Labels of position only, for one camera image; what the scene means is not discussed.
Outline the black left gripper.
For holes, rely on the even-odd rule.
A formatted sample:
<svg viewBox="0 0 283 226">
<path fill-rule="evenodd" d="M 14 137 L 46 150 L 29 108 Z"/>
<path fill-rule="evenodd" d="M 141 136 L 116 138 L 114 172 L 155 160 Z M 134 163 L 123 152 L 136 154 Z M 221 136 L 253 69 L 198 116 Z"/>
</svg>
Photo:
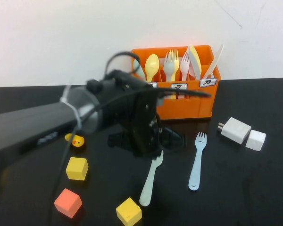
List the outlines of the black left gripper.
<svg viewBox="0 0 283 226">
<path fill-rule="evenodd" d="M 108 136 L 109 147 L 130 151 L 136 157 L 156 158 L 160 156 L 159 125 L 157 123 L 158 92 L 144 90 L 137 94 L 133 114 L 120 122 L 122 131 Z M 186 147 L 186 135 L 162 128 L 160 145 L 164 151 Z"/>
</svg>

